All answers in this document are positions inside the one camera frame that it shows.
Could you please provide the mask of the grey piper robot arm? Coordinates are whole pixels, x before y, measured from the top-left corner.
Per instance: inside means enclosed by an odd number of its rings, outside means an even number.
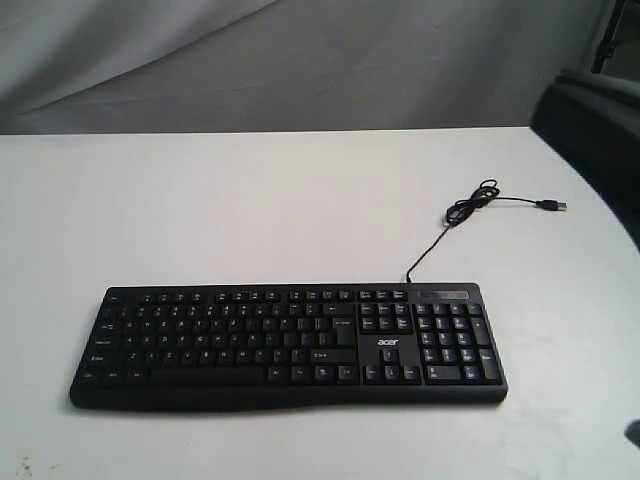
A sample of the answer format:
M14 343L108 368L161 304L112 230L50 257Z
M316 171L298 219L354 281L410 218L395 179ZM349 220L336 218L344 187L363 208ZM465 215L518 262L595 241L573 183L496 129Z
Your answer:
M598 193L639 243L639 84L564 70L544 90L531 130Z

